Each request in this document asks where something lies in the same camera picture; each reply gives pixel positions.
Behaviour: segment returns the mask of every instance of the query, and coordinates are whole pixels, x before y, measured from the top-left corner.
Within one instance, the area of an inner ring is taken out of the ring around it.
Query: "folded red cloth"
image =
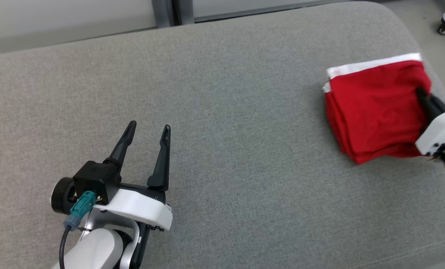
[[[415,157],[425,123],[415,89],[430,92],[421,57],[411,53],[328,70],[327,116],[343,153],[357,164],[381,155]]]

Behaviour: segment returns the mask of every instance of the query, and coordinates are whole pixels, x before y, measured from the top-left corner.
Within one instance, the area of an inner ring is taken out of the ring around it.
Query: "robotic arm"
[[[138,269],[149,232],[171,228],[173,215],[165,194],[169,188],[171,128],[164,127],[161,150],[147,187],[121,182],[121,168],[135,129],[136,122],[131,121],[108,158],[102,163],[86,162],[74,177],[62,178],[53,189],[53,210],[69,215],[64,222],[67,229],[60,262],[53,269]],[[78,228],[79,213],[86,219],[83,228]],[[118,228],[129,228],[132,235]],[[83,233],[64,255],[66,235],[75,229]]]
[[[438,158],[445,163],[445,104],[433,95],[418,88],[418,102],[425,115],[427,125],[415,145],[421,154]]]

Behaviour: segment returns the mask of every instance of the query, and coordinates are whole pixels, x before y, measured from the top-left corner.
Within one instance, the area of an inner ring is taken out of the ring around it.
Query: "folded garment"
[[[415,157],[426,121],[415,89],[430,93],[420,53],[327,70],[327,116],[343,153],[357,164],[381,155]]]

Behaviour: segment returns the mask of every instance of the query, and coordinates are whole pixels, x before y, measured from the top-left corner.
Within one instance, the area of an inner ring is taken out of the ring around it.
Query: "teal connector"
[[[92,191],[85,191],[74,206],[70,209],[70,215],[63,222],[63,226],[70,227],[70,231],[76,230],[81,219],[90,212],[93,206],[96,204],[96,194]]]
[[[96,194],[85,191],[70,210],[70,214],[82,219],[96,204]]]

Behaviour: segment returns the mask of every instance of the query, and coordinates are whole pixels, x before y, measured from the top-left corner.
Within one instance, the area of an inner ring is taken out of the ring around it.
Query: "white panel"
[[[155,25],[151,0],[0,0],[0,52]]]
[[[304,2],[314,0],[193,0],[193,7],[194,17],[198,18]]]

